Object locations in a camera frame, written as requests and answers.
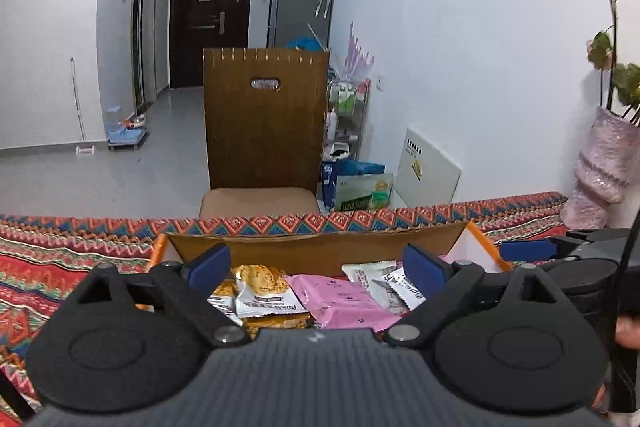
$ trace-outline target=snack package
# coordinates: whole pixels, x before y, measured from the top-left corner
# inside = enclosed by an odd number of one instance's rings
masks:
[[[256,317],[244,320],[244,329],[254,339],[260,328],[280,328],[284,330],[304,330],[311,324],[311,314],[301,313],[296,315],[270,315],[269,317]]]
[[[393,174],[338,176],[335,189],[335,210],[377,210],[389,206]]]
[[[418,288],[406,278],[406,275],[404,275],[403,266],[391,273],[374,279],[374,281],[388,285],[389,288],[400,296],[411,311],[415,310],[424,302],[424,296],[418,291]]]
[[[357,283],[322,275],[293,275],[286,279],[323,328],[383,331],[398,321]]]
[[[368,290],[373,300],[385,310],[394,315],[402,315],[409,311],[409,308],[388,284],[377,280],[396,269],[398,269],[398,261],[342,265],[342,271],[346,273],[351,282],[358,283]]]
[[[232,272],[238,284],[236,315],[241,319],[306,312],[284,280],[282,270],[248,264]]]
[[[233,281],[223,281],[220,286],[209,296],[207,302],[219,309],[238,326],[242,326],[242,320],[236,315],[236,284]]]

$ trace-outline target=bottle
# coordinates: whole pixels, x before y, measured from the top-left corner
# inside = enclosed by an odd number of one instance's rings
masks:
[[[335,114],[335,108],[332,108],[331,113],[329,113],[329,127],[326,130],[326,139],[329,142],[335,140],[335,132],[338,129],[338,115]]]

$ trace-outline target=gray refrigerator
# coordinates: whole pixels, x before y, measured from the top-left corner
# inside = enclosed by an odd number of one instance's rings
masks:
[[[269,28],[267,32],[267,47],[281,48],[288,42],[309,37],[314,38],[309,30],[311,25],[316,36],[323,46],[329,43],[329,29],[331,26],[331,14],[333,0],[329,6],[329,13],[324,18],[324,6],[316,17],[318,0],[271,0],[269,7]]]

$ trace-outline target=chair seat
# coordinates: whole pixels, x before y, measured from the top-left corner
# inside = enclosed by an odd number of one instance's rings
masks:
[[[316,214],[315,195],[305,188],[216,188],[202,198],[200,217]]]

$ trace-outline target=plastic bag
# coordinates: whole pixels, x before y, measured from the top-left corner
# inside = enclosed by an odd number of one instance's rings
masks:
[[[282,330],[304,330],[311,324],[311,314],[296,315],[268,315],[267,317],[252,317],[244,320],[244,328],[254,339],[262,328],[276,328]]]
[[[357,283],[322,275],[293,275],[286,280],[323,328],[383,331],[398,321]]]
[[[278,268],[247,264],[232,270],[238,284],[236,315],[241,318],[304,313]]]
[[[242,320],[236,315],[236,294],[238,289],[233,281],[223,281],[218,288],[207,299],[209,304],[219,309],[223,314],[242,326]]]
[[[424,302],[424,296],[404,274],[404,266],[373,280],[374,282],[387,284],[389,288],[399,295],[411,311]]]
[[[385,310],[394,315],[402,315],[409,311],[409,308],[388,284],[377,280],[396,269],[398,269],[398,261],[342,265],[342,271],[347,274],[351,282],[358,283],[368,290],[374,301]]]

